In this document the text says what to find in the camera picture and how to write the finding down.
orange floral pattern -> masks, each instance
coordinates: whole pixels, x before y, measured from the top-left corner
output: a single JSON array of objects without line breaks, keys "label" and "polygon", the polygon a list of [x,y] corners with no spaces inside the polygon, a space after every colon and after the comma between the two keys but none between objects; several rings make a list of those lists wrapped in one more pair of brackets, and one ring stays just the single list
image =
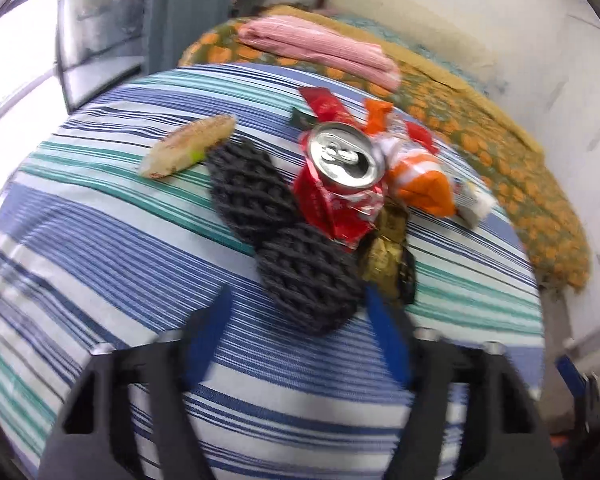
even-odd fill
[{"label": "orange floral pattern", "polygon": [[480,175],[507,212],[539,282],[582,288],[589,279],[590,250],[584,229],[542,156],[461,94],[399,63],[395,93],[351,74],[307,61],[274,56],[237,41],[249,18],[231,20],[203,34],[180,66],[206,62],[256,62],[325,75],[389,101],[435,131]]}]

can lid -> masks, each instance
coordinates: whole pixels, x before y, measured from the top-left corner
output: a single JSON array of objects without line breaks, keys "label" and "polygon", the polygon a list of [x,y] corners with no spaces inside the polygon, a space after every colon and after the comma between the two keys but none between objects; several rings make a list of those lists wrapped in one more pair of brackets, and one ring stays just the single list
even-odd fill
[{"label": "can lid", "polygon": [[384,175],[384,159],[369,138],[345,123],[323,123],[307,142],[307,155],[321,175],[351,189],[368,189]]}]

black knitted bow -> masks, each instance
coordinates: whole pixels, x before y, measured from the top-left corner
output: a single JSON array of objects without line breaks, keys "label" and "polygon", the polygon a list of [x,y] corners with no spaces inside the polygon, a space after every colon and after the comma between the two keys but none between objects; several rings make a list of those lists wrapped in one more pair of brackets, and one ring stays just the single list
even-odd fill
[{"label": "black knitted bow", "polygon": [[350,254],[304,222],[269,153],[232,139],[206,154],[218,214],[256,251],[270,297],[300,327],[324,334],[345,324],[364,301]]}]

folded pink cloth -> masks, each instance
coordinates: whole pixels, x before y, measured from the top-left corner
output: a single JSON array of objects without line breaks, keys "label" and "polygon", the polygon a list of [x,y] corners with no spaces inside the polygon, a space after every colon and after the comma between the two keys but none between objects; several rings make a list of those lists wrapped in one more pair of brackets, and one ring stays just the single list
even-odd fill
[{"label": "folded pink cloth", "polygon": [[295,16],[267,16],[245,23],[240,41],[279,56],[315,61],[360,76],[390,91],[400,85],[396,63],[373,43],[352,40]]}]

round table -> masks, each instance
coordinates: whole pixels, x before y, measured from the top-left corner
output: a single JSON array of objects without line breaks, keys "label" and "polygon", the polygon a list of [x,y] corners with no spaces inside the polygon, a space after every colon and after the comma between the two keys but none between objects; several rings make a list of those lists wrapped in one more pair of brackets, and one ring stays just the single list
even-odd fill
[{"label": "round table", "polygon": [[[322,338],[298,332],[264,294],[251,248],[214,212],[204,164],[160,182],[136,175],[156,139],[233,113],[237,133],[291,181],[302,155],[290,110],[309,111],[301,86],[330,88],[364,120],[368,95],[336,81],[281,67],[199,65],[98,97],[23,163],[0,210],[0,423],[32,471],[90,348],[144,344],[229,283],[234,314],[208,378],[184,396],[218,479],[382,476],[413,396],[386,370],[366,315]],[[537,393],[538,292],[504,211],[476,230],[414,211],[409,242],[415,322],[467,345],[500,341]],[[146,390],[131,394],[142,464],[158,478]],[[454,467],[463,400],[453,388],[442,476]]]}]

